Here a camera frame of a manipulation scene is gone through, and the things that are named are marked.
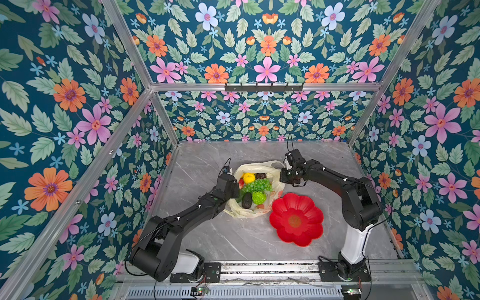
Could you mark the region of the yellowish translucent plastic bag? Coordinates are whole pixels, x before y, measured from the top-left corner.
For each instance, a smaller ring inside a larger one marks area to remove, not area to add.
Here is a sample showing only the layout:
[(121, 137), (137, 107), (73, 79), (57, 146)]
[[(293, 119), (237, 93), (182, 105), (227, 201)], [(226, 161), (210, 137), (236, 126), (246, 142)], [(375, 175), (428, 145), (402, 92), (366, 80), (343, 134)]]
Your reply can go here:
[(251, 219), (269, 213), (273, 202), (283, 195), (285, 183), (280, 181), (282, 163), (267, 161), (243, 164), (234, 177), (239, 195), (227, 202), (225, 212), (236, 219)]

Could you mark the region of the yellow bumpy fruit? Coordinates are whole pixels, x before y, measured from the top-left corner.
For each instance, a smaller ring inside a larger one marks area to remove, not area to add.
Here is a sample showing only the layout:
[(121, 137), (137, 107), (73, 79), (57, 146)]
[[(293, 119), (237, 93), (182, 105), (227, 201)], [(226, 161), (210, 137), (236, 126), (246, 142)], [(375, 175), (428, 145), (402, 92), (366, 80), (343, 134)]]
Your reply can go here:
[(242, 180), (245, 185), (253, 183), (256, 180), (255, 173), (247, 172), (242, 175)]

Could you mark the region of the dark rough avocado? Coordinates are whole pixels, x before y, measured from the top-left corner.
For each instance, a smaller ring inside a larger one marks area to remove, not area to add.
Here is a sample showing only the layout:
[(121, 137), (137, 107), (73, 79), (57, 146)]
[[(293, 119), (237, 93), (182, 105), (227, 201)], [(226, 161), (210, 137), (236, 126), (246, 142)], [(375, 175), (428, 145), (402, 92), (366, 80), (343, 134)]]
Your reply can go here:
[(241, 206), (243, 209), (249, 210), (253, 205), (253, 195), (250, 192), (247, 192), (242, 197)]

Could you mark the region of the dark brown fruit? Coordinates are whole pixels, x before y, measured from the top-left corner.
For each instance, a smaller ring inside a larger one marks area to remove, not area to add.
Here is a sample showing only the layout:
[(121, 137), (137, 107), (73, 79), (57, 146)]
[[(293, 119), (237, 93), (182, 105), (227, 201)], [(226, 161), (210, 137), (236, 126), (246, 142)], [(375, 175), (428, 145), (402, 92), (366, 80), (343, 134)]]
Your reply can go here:
[(256, 173), (255, 177), (256, 177), (257, 180), (261, 180), (261, 179), (266, 179), (267, 175), (266, 175), (266, 173)]

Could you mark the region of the light green custard apple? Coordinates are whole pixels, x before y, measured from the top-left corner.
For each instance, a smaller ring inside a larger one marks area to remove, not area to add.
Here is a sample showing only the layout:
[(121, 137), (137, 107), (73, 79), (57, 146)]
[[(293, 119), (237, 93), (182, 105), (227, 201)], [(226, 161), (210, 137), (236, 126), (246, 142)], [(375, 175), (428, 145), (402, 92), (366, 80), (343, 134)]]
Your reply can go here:
[(263, 205), (267, 200), (267, 196), (263, 191), (255, 191), (252, 193), (252, 200), (256, 206)]

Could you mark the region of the red flower-shaped plastic plate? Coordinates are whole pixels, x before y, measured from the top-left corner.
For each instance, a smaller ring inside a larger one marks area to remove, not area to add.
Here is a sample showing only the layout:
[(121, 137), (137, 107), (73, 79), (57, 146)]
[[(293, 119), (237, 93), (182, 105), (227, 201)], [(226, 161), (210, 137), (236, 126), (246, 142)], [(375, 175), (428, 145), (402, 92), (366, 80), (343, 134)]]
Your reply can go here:
[(323, 212), (310, 197), (292, 192), (273, 202), (269, 216), (278, 238), (299, 247), (308, 247), (323, 235), (324, 219)]

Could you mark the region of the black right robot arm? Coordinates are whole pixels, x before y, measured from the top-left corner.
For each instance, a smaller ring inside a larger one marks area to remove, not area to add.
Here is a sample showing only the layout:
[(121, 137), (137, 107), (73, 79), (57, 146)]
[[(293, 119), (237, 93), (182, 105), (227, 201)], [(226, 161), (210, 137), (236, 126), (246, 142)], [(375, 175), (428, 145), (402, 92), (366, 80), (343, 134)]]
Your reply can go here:
[(285, 157), (281, 182), (298, 187), (301, 181), (312, 181), (340, 196), (347, 233), (339, 262), (349, 268), (363, 265), (370, 233), (379, 225), (383, 213), (379, 196), (370, 180), (343, 175), (314, 159), (307, 161), (298, 149), (287, 152)]

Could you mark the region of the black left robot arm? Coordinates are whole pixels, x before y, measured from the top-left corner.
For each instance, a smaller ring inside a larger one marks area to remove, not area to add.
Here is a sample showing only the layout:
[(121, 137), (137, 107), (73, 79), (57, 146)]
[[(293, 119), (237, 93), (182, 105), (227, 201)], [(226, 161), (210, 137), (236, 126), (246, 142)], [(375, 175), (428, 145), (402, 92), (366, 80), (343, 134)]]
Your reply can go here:
[(222, 173), (216, 186), (200, 196), (193, 206), (172, 216), (151, 217), (132, 248), (129, 262), (159, 282), (170, 275), (198, 280), (202, 276), (205, 259), (192, 250), (182, 252), (182, 240), (192, 230), (223, 212), (226, 203), (238, 197), (239, 193), (237, 179), (230, 173)]

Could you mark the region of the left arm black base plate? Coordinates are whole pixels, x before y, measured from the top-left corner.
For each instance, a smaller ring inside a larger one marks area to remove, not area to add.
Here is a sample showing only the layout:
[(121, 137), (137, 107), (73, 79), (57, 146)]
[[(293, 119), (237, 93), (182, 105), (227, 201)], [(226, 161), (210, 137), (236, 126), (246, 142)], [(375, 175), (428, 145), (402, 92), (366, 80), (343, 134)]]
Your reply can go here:
[(220, 262), (205, 262), (198, 266), (192, 274), (172, 274), (169, 280), (171, 283), (219, 283), (221, 268)]

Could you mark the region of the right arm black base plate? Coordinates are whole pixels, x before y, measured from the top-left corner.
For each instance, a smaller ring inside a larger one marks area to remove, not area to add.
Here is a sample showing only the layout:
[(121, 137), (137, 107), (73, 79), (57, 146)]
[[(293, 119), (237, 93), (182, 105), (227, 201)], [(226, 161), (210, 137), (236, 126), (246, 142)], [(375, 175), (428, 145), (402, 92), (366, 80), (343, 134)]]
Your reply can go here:
[(318, 262), (317, 266), (323, 282), (371, 281), (371, 273), (366, 259), (357, 264), (348, 264), (346, 261), (331, 262), (322, 260)]

